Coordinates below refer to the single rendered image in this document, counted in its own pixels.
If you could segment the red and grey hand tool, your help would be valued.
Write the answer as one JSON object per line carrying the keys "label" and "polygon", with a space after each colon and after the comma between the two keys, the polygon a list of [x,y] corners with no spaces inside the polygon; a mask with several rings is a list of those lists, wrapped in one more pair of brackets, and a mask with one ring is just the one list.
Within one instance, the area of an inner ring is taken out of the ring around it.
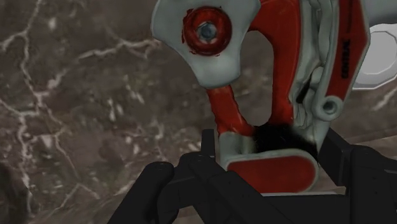
{"label": "red and grey hand tool", "polygon": [[[224,169],[260,193],[313,187],[318,153],[368,49],[365,0],[158,0],[151,31],[205,88]],[[274,56],[271,115],[260,126],[247,123],[231,88],[249,31]]]}

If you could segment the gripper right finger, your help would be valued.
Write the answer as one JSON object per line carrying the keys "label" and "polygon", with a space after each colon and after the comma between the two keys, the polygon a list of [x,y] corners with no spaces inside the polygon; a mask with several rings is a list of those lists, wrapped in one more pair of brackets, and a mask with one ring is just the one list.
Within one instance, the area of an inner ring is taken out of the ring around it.
{"label": "gripper right finger", "polygon": [[349,224],[397,224],[397,160],[350,144],[332,129],[317,158],[331,180],[346,187]]}

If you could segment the white plate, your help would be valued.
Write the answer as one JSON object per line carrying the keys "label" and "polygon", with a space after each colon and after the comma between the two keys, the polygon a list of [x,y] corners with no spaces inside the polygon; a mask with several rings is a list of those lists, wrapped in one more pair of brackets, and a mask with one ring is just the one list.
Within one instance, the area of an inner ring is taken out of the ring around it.
{"label": "white plate", "polygon": [[397,78],[397,24],[375,25],[370,34],[370,46],[354,90],[373,90]]}

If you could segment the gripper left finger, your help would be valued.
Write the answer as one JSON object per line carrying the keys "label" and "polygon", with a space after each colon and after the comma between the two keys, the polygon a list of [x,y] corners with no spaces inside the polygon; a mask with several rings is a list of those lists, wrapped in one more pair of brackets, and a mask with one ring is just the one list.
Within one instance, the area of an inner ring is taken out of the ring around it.
{"label": "gripper left finger", "polygon": [[188,206],[205,224],[279,224],[272,204],[216,163],[212,129],[203,130],[201,150],[181,156],[177,167],[148,164],[108,224],[172,224]]}

